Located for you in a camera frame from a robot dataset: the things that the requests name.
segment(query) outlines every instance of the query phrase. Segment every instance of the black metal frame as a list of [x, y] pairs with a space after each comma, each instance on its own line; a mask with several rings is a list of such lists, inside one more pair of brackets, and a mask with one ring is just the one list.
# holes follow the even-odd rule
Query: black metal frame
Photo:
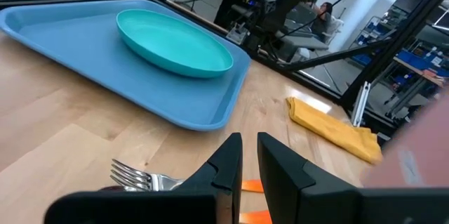
[[[60, 4], [60, 3], [74, 3], [81, 1], [104, 1], [104, 0], [0, 0], [0, 10], [3, 8], [8, 8], [12, 6], [24, 6], [24, 5], [39, 5], [39, 4]], [[222, 29], [214, 26], [213, 23], [205, 22], [200, 16], [195, 15], [185, 9], [173, 7], [166, 0], [150, 0], [155, 1], [158, 4], [163, 4], [165, 7], [179, 13], [180, 15], [189, 18], [195, 23], [207, 28], [208, 30], [225, 37], [226, 34]], [[349, 88], [343, 93], [338, 93], [331, 88], [310, 79], [305, 74], [297, 72], [298, 70], [313, 67], [315, 65], [321, 65], [323, 63], [332, 62], [335, 60], [341, 60], [353, 56], [354, 50], [342, 51], [339, 53], [334, 53], [329, 56], [324, 56], [322, 58], [313, 59], [310, 62], [304, 62], [302, 65], [298, 64], [297, 67], [291, 67], [290, 69], [285, 68], [285, 66], [280, 66], [278, 63], [272, 61], [269, 57], [263, 53], [251, 53], [250, 56], [253, 60], [262, 63], [263, 65], [269, 67], [272, 70], [277, 71], [293, 81], [296, 81], [303, 86], [310, 88], [312, 91], [322, 95], [323, 97], [333, 101], [334, 103], [341, 105], [347, 114], [350, 114], [356, 97], [358, 95], [358, 90], [362, 87], [365, 81], [372, 82], [375, 77], [384, 70], [387, 65], [393, 60], [393, 57], [401, 50], [402, 46], [412, 35], [416, 35], [425, 25], [425, 19], [430, 11], [437, 7], [442, 0], [422, 0], [416, 9], [410, 14], [404, 26], [398, 30], [394, 38], [388, 40], [380, 53], [378, 53], [374, 59], [365, 67], [365, 69], [357, 76], [354, 82], [349, 86]], [[376, 114], [371, 109], [366, 109], [363, 116], [366, 122], [366, 126], [370, 127], [374, 132], [381, 131], [384, 134], [391, 136], [396, 130], [397, 125], [386, 117]]]

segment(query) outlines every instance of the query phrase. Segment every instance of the chair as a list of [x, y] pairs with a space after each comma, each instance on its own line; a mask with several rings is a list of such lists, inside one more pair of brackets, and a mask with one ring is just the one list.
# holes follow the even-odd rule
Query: chair
[[343, 26], [344, 21], [339, 20], [336, 17], [332, 16], [330, 25], [328, 27], [327, 32], [324, 32], [324, 36], [326, 36], [326, 44], [329, 45], [329, 43], [334, 39], [335, 35], [341, 32], [341, 27]]

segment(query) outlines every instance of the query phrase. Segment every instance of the desk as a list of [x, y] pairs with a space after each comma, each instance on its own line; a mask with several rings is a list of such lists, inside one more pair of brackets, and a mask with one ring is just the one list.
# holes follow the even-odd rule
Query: desk
[[[187, 178], [230, 133], [243, 137], [243, 179], [259, 178], [256, 135], [266, 131], [341, 179], [360, 186], [370, 165], [294, 124], [295, 96], [342, 121], [344, 110], [252, 61], [228, 125], [182, 129], [0, 33], [1, 223], [41, 223], [58, 197], [113, 185], [111, 158], [137, 169]], [[242, 192], [242, 211], [266, 210]]]
[[412, 100], [413, 97], [415, 97], [421, 89], [426, 84], [426, 81], [431, 81], [432, 83], [438, 85], [439, 87], [443, 86], [443, 82], [439, 81], [438, 79], [434, 77], [430, 77], [428, 75], [425, 75], [422, 70], [419, 70], [412, 65], [409, 65], [408, 63], [404, 62], [403, 60], [394, 57], [393, 61], [390, 63], [390, 65], [374, 80], [373, 85], [376, 84], [379, 80], [381, 80], [388, 72], [390, 72], [394, 65], [398, 63], [409, 70], [413, 71], [414, 73], [419, 75], [419, 79], [410, 86], [410, 88], [407, 89], [407, 91], [400, 95], [398, 97], [398, 100], [391, 106], [390, 110], [388, 111], [388, 115], [394, 116], [396, 113], [398, 113], [405, 105], [407, 105], [410, 100]]

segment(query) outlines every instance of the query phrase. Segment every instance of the orange part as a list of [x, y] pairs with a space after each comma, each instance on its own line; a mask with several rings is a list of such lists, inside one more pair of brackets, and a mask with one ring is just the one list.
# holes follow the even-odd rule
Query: orange part
[[260, 179], [245, 180], [241, 183], [241, 189], [248, 192], [264, 192]]
[[242, 224], [272, 224], [268, 211], [240, 213], [239, 222]]

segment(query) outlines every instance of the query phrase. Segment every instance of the white wall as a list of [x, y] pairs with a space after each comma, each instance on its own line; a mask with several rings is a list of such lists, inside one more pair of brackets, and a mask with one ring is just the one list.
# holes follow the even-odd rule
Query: white wall
[[[317, 5], [328, 1], [318, 0]], [[344, 21], [341, 32], [335, 36], [329, 45], [330, 52], [348, 49], [373, 16], [382, 17], [395, 0], [343, 0], [334, 7], [333, 15]]]

